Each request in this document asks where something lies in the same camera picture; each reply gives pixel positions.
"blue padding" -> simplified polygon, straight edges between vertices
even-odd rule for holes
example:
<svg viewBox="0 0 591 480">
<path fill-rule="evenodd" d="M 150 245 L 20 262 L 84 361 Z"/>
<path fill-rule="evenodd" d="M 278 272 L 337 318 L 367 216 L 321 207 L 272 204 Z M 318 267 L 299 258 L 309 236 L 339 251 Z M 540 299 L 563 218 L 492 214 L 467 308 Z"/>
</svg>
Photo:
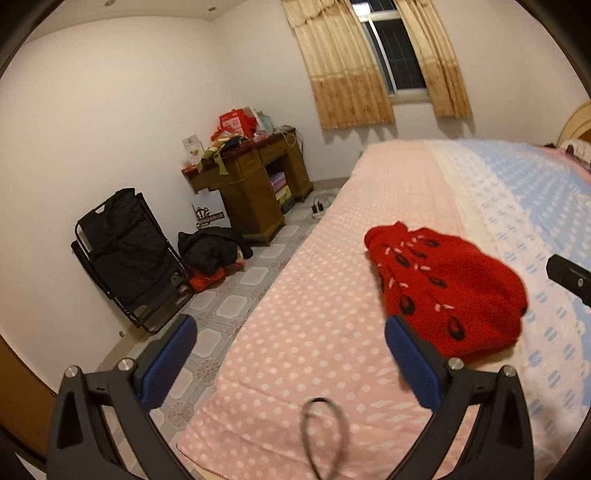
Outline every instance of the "blue padding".
<svg viewBox="0 0 591 480">
<path fill-rule="evenodd" d="M 436 411 L 441 405 L 439 379 L 396 317 L 386 321 L 385 336 L 386 344 L 419 404 Z"/>
<path fill-rule="evenodd" d="M 189 315 L 185 317 L 142 379 L 139 401 L 146 410 L 162 405 L 197 341 L 195 319 Z"/>
</svg>

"wooden desk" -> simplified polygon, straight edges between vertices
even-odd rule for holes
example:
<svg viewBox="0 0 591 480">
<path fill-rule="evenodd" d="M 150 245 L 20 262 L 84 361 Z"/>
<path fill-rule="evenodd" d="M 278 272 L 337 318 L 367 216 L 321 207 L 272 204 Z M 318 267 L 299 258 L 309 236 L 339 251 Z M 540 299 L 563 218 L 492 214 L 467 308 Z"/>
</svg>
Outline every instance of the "wooden desk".
<svg viewBox="0 0 591 480">
<path fill-rule="evenodd" d="M 184 175 L 196 193 L 220 191 L 232 227 L 246 239 L 269 243 L 285 225 L 269 175 L 284 172 L 296 200 L 303 200 L 312 190 L 295 134 L 293 129 L 260 142 L 245 142 L 222 155 L 229 175 L 220 175 L 217 165 Z"/>
</svg>

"red sweater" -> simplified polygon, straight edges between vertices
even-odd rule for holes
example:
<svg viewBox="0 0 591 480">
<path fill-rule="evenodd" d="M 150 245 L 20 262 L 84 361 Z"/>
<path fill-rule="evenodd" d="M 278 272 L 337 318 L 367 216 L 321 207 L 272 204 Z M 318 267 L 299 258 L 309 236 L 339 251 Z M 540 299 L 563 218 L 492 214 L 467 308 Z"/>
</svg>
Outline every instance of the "red sweater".
<svg viewBox="0 0 591 480">
<path fill-rule="evenodd" d="M 388 316 L 401 314 L 444 357 L 513 345 L 527 296 L 521 279 L 468 241 L 405 224 L 372 228 L 365 245 Z"/>
</svg>

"wooden door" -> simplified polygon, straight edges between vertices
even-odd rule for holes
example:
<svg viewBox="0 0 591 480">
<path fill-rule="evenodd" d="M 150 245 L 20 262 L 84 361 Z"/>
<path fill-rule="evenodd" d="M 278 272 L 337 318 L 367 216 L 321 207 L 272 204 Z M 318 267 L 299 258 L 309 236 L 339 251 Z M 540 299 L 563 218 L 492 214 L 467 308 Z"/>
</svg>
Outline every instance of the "wooden door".
<svg viewBox="0 0 591 480">
<path fill-rule="evenodd" d="M 45 461 L 56 395 L 0 336 L 0 425 L 28 453 Z"/>
</svg>

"black jacket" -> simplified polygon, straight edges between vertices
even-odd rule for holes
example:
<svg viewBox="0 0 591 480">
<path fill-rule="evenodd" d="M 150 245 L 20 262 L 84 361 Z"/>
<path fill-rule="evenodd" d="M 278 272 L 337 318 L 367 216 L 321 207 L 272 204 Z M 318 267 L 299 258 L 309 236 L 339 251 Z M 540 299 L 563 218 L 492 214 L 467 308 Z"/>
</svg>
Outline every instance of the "black jacket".
<svg viewBox="0 0 591 480">
<path fill-rule="evenodd" d="M 189 267 L 210 277 L 219 267 L 232 265 L 238 256 L 252 257 L 252 249 L 242 235 L 233 228 L 210 226 L 193 234 L 178 234 L 178 253 Z"/>
<path fill-rule="evenodd" d="M 116 192 L 79 221 L 92 247 L 90 262 L 127 308 L 150 304 L 174 289 L 171 278 L 180 269 L 143 197 L 134 189 Z"/>
</svg>

